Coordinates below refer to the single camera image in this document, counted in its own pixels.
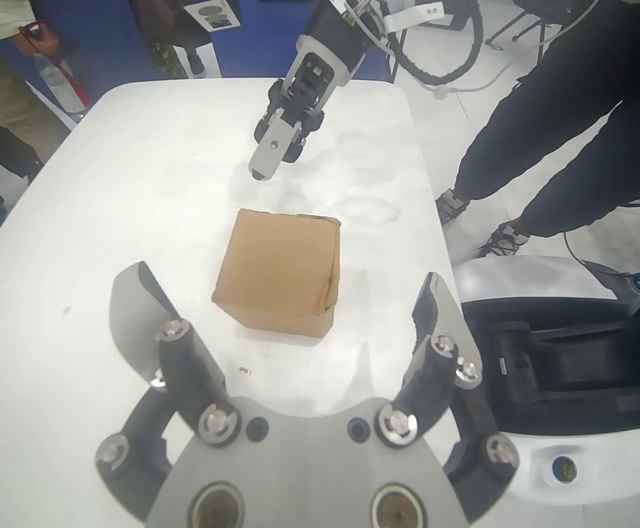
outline white table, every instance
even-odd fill
[[[0,230],[3,527],[134,527],[93,466],[146,389],[109,334],[114,277],[145,260],[227,375],[232,395],[324,415],[393,397],[422,281],[453,275],[400,89],[354,81],[270,182],[247,169],[267,79],[121,86],[61,146]],[[342,222],[335,325],[311,347],[241,328],[211,301],[241,207]],[[189,431],[167,432],[175,459]],[[446,459],[451,414],[429,433]]]

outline hand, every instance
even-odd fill
[[[60,38],[50,31],[45,24],[40,24],[40,40],[28,38],[22,33],[12,37],[13,43],[25,55],[42,53],[44,55],[55,55],[60,48]]]

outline white cable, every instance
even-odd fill
[[[381,40],[378,40],[373,33],[371,33],[369,31],[369,28],[367,26],[364,25],[364,22],[362,22],[362,20],[360,20],[360,17],[356,14],[356,12],[353,10],[353,8],[349,5],[349,3],[345,2],[344,3],[344,7],[345,9],[349,12],[349,14],[351,15],[351,18],[353,18],[353,20],[356,22],[356,24],[358,24],[360,26],[360,29],[362,31],[364,31],[364,33],[371,39],[371,42],[373,42],[376,46],[378,46],[382,51],[384,51],[387,55],[391,55],[391,57],[394,56],[394,53],[387,47],[385,46]]]
[[[525,51],[525,53],[531,53],[533,50],[538,49],[541,46],[547,45],[551,42],[553,42],[556,38],[558,38],[560,35],[565,34],[567,31],[569,31],[570,29],[573,29],[578,23],[582,22],[582,20],[584,19],[584,17],[586,17],[589,12],[596,6],[596,4],[599,2],[600,0],[593,0],[593,3],[591,3],[591,5],[587,8],[587,10],[580,15],[577,19],[575,19],[571,24],[569,24],[566,28],[558,31],[554,36],[550,36],[549,38],[543,40],[542,42],[539,42],[538,44],[536,44],[535,46],[530,47],[528,50]],[[349,12],[349,14],[352,16],[353,20],[360,26],[360,29],[362,31],[364,31],[364,33],[371,39],[371,41],[378,46],[382,51],[384,51],[387,55],[394,57],[394,53],[387,47],[385,46],[382,41],[378,40],[373,33],[371,33],[369,31],[369,28],[367,26],[364,25],[364,23],[362,22],[362,20],[360,20],[360,17],[355,13],[355,11],[353,10],[353,8],[347,3],[344,3],[344,7],[345,9]],[[518,59],[514,59],[512,60],[510,63],[508,63],[504,68],[502,68],[502,70],[500,70],[498,72],[498,74],[488,83],[486,83],[483,86],[480,86],[478,88],[449,88],[448,86],[436,86],[435,88],[433,88],[432,86],[428,86],[427,84],[424,84],[420,81],[418,81],[420,83],[420,85],[429,90],[430,92],[435,92],[437,95],[437,97],[439,99],[444,99],[444,97],[447,96],[448,93],[470,93],[470,92],[481,92],[482,90],[484,90],[485,88],[489,88],[489,86],[491,86],[493,83],[495,83],[500,76],[505,73],[506,70],[508,70],[509,68],[511,68],[516,62],[518,61]]]
[[[579,22],[581,22],[583,20],[583,18],[585,16],[587,16],[589,14],[589,12],[596,6],[596,4],[599,1],[600,0],[593,0],[593,3],[587,8],[587,10],[582,15],[580,15],[577,19],[575,19],[571,24],[569,24],[566,28],[558,31],[554,36],[551,36],[551,37],[543,40],[542,42],[539,42],[535,46],[532,46],[531,48],[526,50],[525,53],[531,53],[533,50],[538,49],[539,47],[544,46],[545,44],[549,44],[550,42],[553,42],[560,35],[563,35],[567,31],[569,31],[570,29],[574,28]],[[484,86],[480,86],[479,88],[448,88],[447,87],[447,91],[448,92],[454,92],[454,93],[480,92],[480,91],[484,90],[485,88],[489,88],[489,86],[491,86],[494,82],[496,82],[500,78],[500,76],[503,73],[505,73],[506,70],[511,68],[517,62],[517,60],[518,59],[514,59],[510,63],[508,63],[504,68],[502,68],[502,70],[500,70],[498,72],[498,74],[491,81],[486,83]]]

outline metal washer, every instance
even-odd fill
[[[200,438],[208,444],[216,445],[226,442],[235,432],[238,427],[238,414],[232,412],[227,415],[226,428],[221,433],[215,433],[207,429],[207,419],[214,412],[220,412],[216,404],[209,405],[204,412],[200,415],[198,420],[198,434]]]

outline black cable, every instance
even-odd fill
[[[389,33],[387,38],[389,40],[389,47],[391,51],[394,52],[396,56],[396,64],[400,64],[407,72],[418,79],[420,82],[424,84],[428,84],[430,86],[438,86],[440,84],[447,84],[451,81],[455,81],[457,78],[466,74],[471,66],[474,65],[478,54],[480,53],[480,48],[482,47],[483,42],[483,27],[482,27],[482,15],[480,13],[480,6],[478,5],[477,0],[465,0],[468,3],[470,18],[474,25],[474,43],[471,46],[471,51],[469,53],[469,57],[467,60],[460,66],[456,68],[451,73],[443,75],[442,77],[431,75],[423,70],[421,70],[418,66],[416,66],[405,54],[403,51],[402,45],[398,42],[395,34]],[[389,10],[386,6],[385,2],[380,3],[382,14],[388,15]]]
[[[607,271],[599,271],[599,270],[592,270],[589,268],[589,266],[587,266],[583,260],[580,260],[578,257],[575,256],[575,253],[573,251],[571,251],[571,248],[569,247],[569,240],[566,239],[566,232],[563,233],[563,237],[564,237],[564,245],[566,246],[567,250],[569,251],[569,253],[571,253],[571,256],[580,264],[582,264],[587,271],[589,271],[589,273],[591,274],[596,274],[598,273],[599,275],[611,275],[614,277],[627,277],[627,278],[635,278],[635,277],[640,277],[640,273],[609,273]]]

